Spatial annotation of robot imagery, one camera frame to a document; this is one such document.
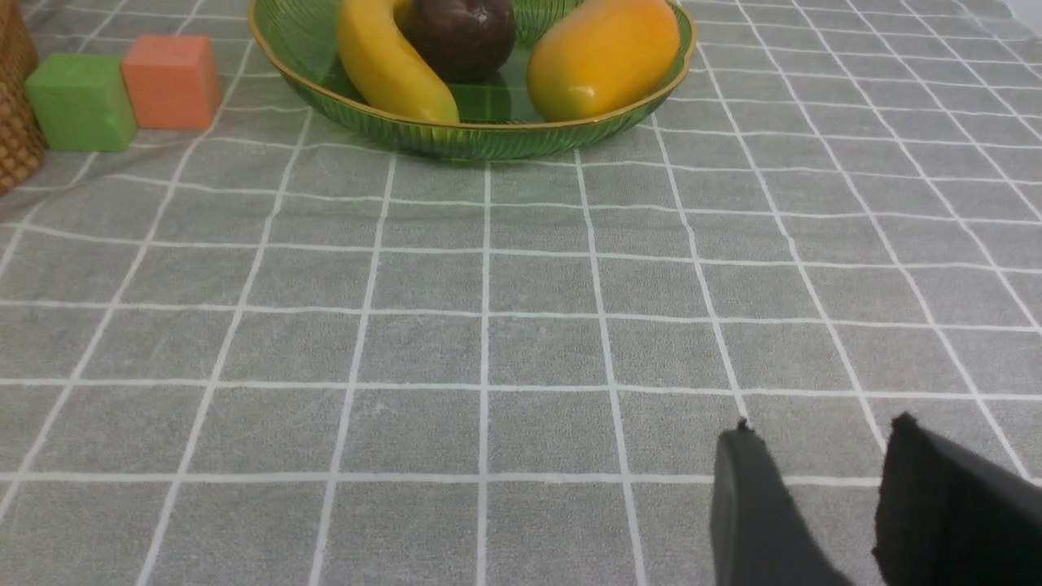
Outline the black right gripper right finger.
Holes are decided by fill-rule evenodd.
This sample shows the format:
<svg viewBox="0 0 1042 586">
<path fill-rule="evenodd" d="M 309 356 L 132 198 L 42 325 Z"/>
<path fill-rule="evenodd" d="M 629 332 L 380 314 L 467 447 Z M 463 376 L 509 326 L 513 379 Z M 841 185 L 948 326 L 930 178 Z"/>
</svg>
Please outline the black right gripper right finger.
<svg viewBox="0 0 1042 586">
<path fill-rule="evenodd" d="M 1038 585 L 1041 491 L 904 413 L 891 422 L 875 538 L 888 585 Z"/>
</svg>

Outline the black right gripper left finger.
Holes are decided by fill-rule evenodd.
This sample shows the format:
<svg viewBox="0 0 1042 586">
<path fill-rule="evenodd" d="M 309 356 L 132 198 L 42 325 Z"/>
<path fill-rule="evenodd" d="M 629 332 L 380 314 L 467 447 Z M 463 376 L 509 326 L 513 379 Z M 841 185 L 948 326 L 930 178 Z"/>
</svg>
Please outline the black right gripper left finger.
<svg viewBox="0 0 1042 586">
<path fill-rule="evenodd" d="M 849 585 L 819 548 L 748 421 L 716 442 L 711 550 L 718 585 Z"/>
</svg>

